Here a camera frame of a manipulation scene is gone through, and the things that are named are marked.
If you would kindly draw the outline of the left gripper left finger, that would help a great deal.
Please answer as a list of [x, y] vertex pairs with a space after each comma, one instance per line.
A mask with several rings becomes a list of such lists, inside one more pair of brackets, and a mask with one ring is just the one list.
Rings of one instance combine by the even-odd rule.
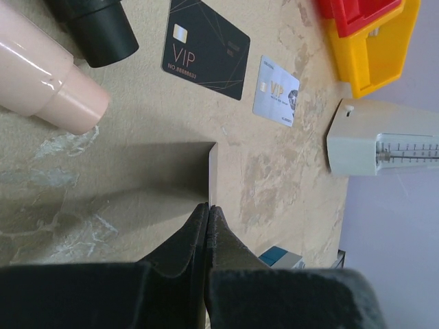
[[128, 263], [1, 268], [2, 328], [203, 328], [209, 206]]

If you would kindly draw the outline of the black credit card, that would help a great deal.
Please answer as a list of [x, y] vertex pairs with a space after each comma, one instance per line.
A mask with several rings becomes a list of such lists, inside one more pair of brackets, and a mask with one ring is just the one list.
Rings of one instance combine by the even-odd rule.
[[250, 37], [203, 1], [170, 2], [162, 69], [241, 100]]

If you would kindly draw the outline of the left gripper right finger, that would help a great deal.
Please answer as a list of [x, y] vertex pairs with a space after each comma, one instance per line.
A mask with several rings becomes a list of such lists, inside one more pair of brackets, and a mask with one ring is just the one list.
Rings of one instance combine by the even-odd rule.
[[206, 307], [212, 328], [386, 328], [375, 292], [349, 269], [273, 269], [211, 208]]

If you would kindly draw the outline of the white VIP credit card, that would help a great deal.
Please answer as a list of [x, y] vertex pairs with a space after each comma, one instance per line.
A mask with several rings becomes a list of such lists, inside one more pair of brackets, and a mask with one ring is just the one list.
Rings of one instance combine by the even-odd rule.
[[294, 122], [300, 82], [267, 56], [261, 56], [253, 114], [287, 127]]

